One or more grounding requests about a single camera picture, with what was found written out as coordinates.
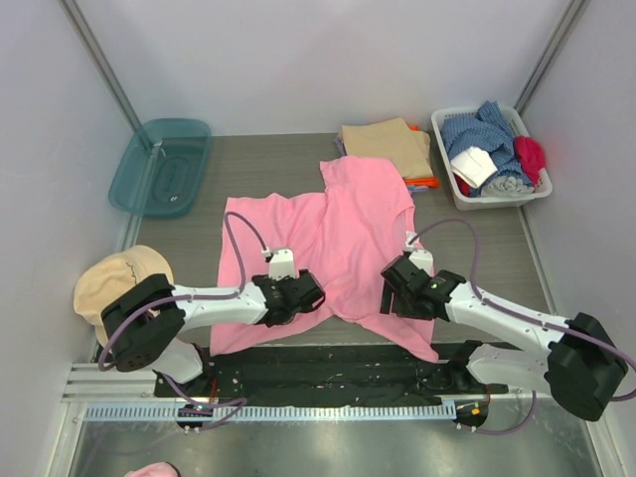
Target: white laundry basket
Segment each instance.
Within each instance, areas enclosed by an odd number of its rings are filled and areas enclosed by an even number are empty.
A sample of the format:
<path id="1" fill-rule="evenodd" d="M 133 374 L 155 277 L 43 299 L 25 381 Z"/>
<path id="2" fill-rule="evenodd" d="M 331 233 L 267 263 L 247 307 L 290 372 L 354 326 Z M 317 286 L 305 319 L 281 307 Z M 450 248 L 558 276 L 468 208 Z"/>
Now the white laundry basket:
<path id="1" fill-rule="evenodd" d="M 519 113 L 512 107 L 499 106 L 502 114 L 508 121 L 513 133 L 516 136 L 529 136 L 528 129 L 524 125 L 524 122 L 519 117 Z M 540 199 L 549 196 L 553 191 L 553 183 L 548 176 L 548 171 L 544 168 L 540 171 L 539 183 L 535 188 L 534 194 L 529 194 L 525 197 L 505 198 L 505 197 L 466 197 L 460 191 L 455 181 L 455 175 L 450 169 L 450 161 L 446 154 L 446 147 L 441 139 L 441 128 L 444 125 L 444 121 L 448 117 L 460 116 L 463 114 L 469 114 L 474 116 L 477 113 L 478 107 L 450 107 L 447 109 L 439 109 L 432 113 L 430 116 L 435 136 L 437 137 L 437 144 L 439 145 L 439 151 L 448 174 L 448 180 L 450 181 L 450 187 L 453 191 L 453 200 L 455 206 L 460 211 L 474 211 L 476 209 L 494 209 L 497 207 L 520 207 L 529 201 Z"/>

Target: metal corner post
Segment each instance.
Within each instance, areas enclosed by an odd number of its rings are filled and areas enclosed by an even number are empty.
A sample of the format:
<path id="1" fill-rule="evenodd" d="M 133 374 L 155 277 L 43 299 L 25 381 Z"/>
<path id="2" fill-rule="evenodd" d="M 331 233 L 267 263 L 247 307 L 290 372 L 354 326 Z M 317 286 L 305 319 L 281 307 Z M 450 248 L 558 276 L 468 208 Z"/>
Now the metal corner post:
<path id="1" fill-rule="evenodd" d="M 90 58 L 97 67 L 99 74 L 112 93 L 113 98 L 119 105 L 121 112 L 130 124 L 130 127 L 133 129 L 133 131 L 139 130 L 141 126 L 139 116 L 132 107 L 128 96 L 126 95 L 123 87 L 121 86 L 121 83 L 119 82 L 119 79 L 117 79 L 112 66 L 108 62 L 106 55 L 101 49 L 101 46 L 99 45 L 97 38 L 92 32 L 88 21 L 83 15 L 78 2 L 76 0 L 58 0 L 58 3 L 67 14 L 67 17 L 76 30 L 79 39 L 85 46 L 88 54 L 90 55 Z"/>
<path id="2" fill-rule="evenodd" d="M 515 109 L 521 116 L 524 115 L 530 101 L 540 84 L 546 77 L 546 73 L 557 59 L 558 54 L 567 42 L 569 35 L 580 20 L 583 12 L 591 0 L 570 0 L 565 8 L 558 24 L 553 31 L 546 48 L 542 52 L 539 61 L 535 65 L 532 74 L 526 81 L 524 88 L 515 103 Z"/>

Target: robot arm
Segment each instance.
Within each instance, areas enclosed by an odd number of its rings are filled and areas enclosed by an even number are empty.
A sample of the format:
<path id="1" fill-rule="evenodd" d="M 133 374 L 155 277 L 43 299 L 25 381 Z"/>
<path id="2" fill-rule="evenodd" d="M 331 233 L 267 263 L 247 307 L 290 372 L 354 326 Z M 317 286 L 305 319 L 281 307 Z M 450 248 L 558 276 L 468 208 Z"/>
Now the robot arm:
<path id="1" fill-rule="evenodd" d="M 546 327 L 559 325 L 613 346 L 601 324 L 579 313 L 573 320 L 537 312 L 477 288 L 464 277 L 441 270 L 432 273 L 432 256 L 408 245 L 382 272 L 383 313 L 404 318 L 443 319 L 485 331 L 514 350 L 467 342 L 460 362 L 463 372 L 483 385 L 505 384 L 551 395 L 563 408 L 599 420 L 627 373 L 625 362 L 597 346 Z M 497 307 L 488 303 L 494 302 Z M 537 326 L 513 315 L 539 320 Z"/>
<path id="2" fill-rule="evenodd" d="M 268 263 L 268 275 L 254 276 L 240 293 L 237 288 L 173 286 L 165 275 L 147 277 L 101 314 L 110 339 L 134 311 L 158 299 L 167 301 L 134 320 L 119 336 L 112 346 L 116 368 L 152 369 L 184 384 L 204 371 L 206 360 L 197 347 L 178 338 L 180 333 L 221 323 L 284 325 L 322 304 L 324 291 L 308 270 L 296 270 L 290 249 L 275 250 Z"/>

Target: pink t-shirt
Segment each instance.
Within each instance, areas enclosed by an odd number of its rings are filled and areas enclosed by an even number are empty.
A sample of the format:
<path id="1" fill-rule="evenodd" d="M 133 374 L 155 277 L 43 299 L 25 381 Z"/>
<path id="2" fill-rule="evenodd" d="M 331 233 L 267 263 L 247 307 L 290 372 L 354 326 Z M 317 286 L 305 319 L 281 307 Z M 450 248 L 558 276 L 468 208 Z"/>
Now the pink t-shirt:
<path id="1" fill-rule="evenodd" d="M 244 350 L 259 343 L 295 335 L 331 316 L 358 323 L 434 362 L 430 348 L 432 321 L 380 313 L 380 272 L 402 253 L 406 232 L 414 230 L 414 205 L 404 181 L 387 159 L 347 156 L 321 162 L 324 193 L 291 199 L 272 194 L 264 199 L 228 199 L 226 211 L 244 215 L 270 248 L 289 247 L 296 266 L 307 268 L 326 292 L 315 312 L 298 314 L 283 326 L 222 324 L 212 328 L 212 353 Z M 239 221 L 233 222 L 247 279 L 267 274 L 257 240 Z M 237 286 L 239 267 L 227 231 L 218 286 Z"/>

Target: metal floor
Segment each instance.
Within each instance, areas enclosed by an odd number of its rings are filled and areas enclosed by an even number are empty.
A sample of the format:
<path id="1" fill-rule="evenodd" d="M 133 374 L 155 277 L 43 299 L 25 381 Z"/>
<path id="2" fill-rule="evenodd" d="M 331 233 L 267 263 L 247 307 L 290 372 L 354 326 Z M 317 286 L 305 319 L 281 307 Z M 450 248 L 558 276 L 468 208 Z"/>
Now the metal floor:
<path id="1" fill-rule="evenodd" d="M 528 407 L 527 400 L 494 400 L 489 426 L 508 427 Z M 85 423 L 70 475 L 122 477 L 157 461 L 183 477 L 602 475 L 585 425 L 548 399 L 506 437 L 412 420 L 229 424 L 188 435 L 176 429 L 173 422 Z"/>

